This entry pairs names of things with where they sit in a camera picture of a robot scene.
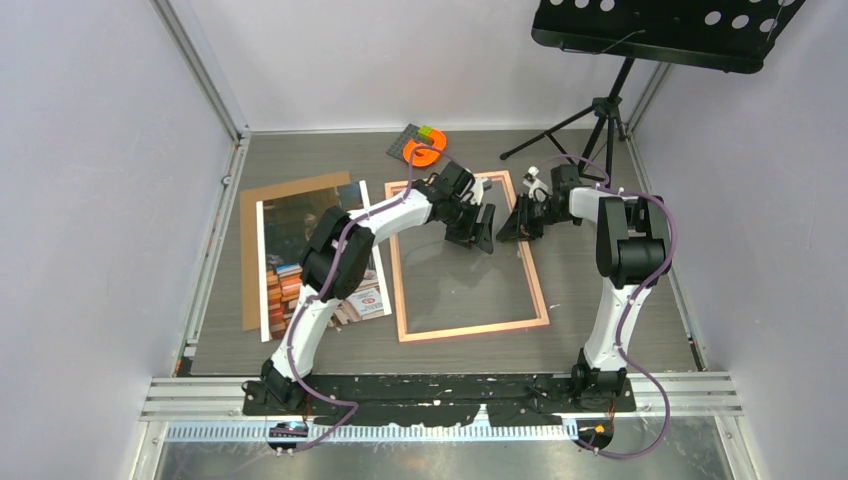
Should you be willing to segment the cat and books photo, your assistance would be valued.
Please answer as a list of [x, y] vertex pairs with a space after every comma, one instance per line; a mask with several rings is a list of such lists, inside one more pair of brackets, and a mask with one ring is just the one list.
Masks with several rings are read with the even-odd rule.
[[[299, 261], [320, 216], [332, 206], [349, 211], [370, 205], [363, 180], [348, 184], [320, 181], [303, 187], [281, 184], [268, 198], [255, 202], [258, 321], [263, 342], [282, 338], [293, 319], [301, 287]], [[363, 279], [331, 315], [328, 326], [339, 329], [391, 313], [382, 258], [375, 247]]]

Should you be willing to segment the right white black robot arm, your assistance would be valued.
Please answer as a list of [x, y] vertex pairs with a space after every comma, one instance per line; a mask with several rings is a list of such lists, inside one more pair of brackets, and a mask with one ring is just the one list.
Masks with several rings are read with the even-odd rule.
[[602, 293], [589, 339], [572, 367], [572, 402], [596, 410], [625, 392], [627, 355], [639, 311], [658, 279], [671, 266], [673, 223], [664, 201], [644, 193], [611, 190], [581, 182], [579, 169], [562, 164], [543, 182], [528, 169], [512, 213], [496, 238], [502, 243], [536, 240], [549, 225], [585, 222], [595, 228], [595, 263]]

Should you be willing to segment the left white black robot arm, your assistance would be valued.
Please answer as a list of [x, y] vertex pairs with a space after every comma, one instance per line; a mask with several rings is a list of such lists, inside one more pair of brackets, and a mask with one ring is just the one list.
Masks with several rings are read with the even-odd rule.
[[440, 222], [447, 241], [492, 253], [495, 207], [483, 201], [490, 187], [490, 179], [451, 161], [442, 171], [414, 180], [368, 208], [328, 209], [301, 257], [302, 287], [291, 322], [261, 368], [260, 383], [270, 403], [293, 414], [315, 393], [304, 380], [312, 372], [321, 338], [337, 307], [362, 282], [379, 243], [407, 229]]

